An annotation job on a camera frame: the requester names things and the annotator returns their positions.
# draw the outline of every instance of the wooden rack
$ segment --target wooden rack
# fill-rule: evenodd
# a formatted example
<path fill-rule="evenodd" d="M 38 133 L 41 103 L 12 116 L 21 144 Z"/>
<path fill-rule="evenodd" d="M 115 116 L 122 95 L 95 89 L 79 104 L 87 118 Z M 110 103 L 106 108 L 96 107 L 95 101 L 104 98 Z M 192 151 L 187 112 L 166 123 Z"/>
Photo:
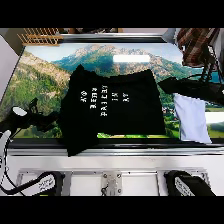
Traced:
<path fill-rule="evenodd" d="M 63 39 L 58 28 L 24 28 L 25 34 L 17 34 L 23 46 L 59 46 Z"/>

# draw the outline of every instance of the black cloth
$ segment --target black cloth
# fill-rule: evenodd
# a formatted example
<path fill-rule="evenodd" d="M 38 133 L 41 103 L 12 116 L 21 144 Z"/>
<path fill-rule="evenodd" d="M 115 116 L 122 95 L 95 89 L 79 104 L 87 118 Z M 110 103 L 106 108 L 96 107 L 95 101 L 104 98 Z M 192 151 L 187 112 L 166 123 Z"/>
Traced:
<path fill-rule="evenodd" d="M 151 70 L 107 78 L 79 65 L 61 103 L 59 126 L 69 156 L 98 144 L 97 133 L 165 134 Z"/>

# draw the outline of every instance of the black garment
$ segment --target black garment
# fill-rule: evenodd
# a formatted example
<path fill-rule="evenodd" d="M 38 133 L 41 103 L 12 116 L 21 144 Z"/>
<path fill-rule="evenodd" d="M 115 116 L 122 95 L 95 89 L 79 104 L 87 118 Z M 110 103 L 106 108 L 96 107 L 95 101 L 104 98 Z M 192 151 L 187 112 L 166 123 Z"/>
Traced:
<path fill-rule="evenodd" d="M 97 144 L 100 132 L 165 134 L 159 91 L 151 70 L 106 78 L 79 65 L 62 100 L 59 125 L 69 156 Z"/>

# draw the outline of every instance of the black t-shirt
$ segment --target black t-shirt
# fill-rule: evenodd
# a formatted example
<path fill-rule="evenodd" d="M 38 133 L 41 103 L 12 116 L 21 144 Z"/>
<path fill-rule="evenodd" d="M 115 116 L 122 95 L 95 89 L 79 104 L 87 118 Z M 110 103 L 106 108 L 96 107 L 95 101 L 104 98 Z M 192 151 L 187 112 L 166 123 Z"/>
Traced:
<path fill-rule="evenodd" d="M 151 70 L 107 78 L 79 65 L 62 100 L 59 125 L 69 155 L 97 144 L 97 133 L 165 134 L 159 91 Z"/>

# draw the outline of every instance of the mountain landscape image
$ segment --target mountain landscape image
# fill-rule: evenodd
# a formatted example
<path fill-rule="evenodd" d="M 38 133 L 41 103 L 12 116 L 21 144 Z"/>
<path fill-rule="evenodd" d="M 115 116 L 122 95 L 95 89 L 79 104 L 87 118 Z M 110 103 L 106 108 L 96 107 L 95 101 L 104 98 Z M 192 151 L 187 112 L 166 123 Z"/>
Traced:
<path fill-rule="evenodd" d="M 114 63 L 114 55 L 149 55 L 149 63 Z M 12 106 L 19 106 L 27 109 L 29 103 L 38 98 L 38 110 L 48 115 L 52 111 L 59 111 L 61 100 L 67 93 L 70 75 L 82 65 L 86 70 L 95 71 L 99 76 L 110 77 L 118 75 L 128 75 L 131 73 L 151 69 L 156 82 L 164 80 L 170 76 L 178 79 L 188 77 L 193 74 L 200 74 L 201 69 L 193 69 L 182 66 L 179 63 L 169 61 L 163 57 L 155 56 L 144 49 L 117 48 L 104 44 L 86 44 L 85 47 L 76 49 L 68 56 L 61 57 L 60 60 L 47 61 L 35 56 L 34 53 L 23 52 L 19 63 L 10 80 L 8 88 L 0 106 L 0 120 L 4 119 Z M 109 136 L 99 133 L 99 138 L 145 138 L 162 137 L 178 138 L 179 122 L 174 116 L 174 104 L 172 95 L 165 94 L 158 86 L 160 99 L 163 106 L 164 119 L 166 124 L 166 136 Z M 207 111 L 224 111 L 223 108 L 207 105 Z M 211 137 L 224 137 L 224 124 L 208 126 Z M 42 133 L 35 127 L 22 130 L 16 137 L 18 138 L 60 138 L 62 133 L 58 127 Z"/>

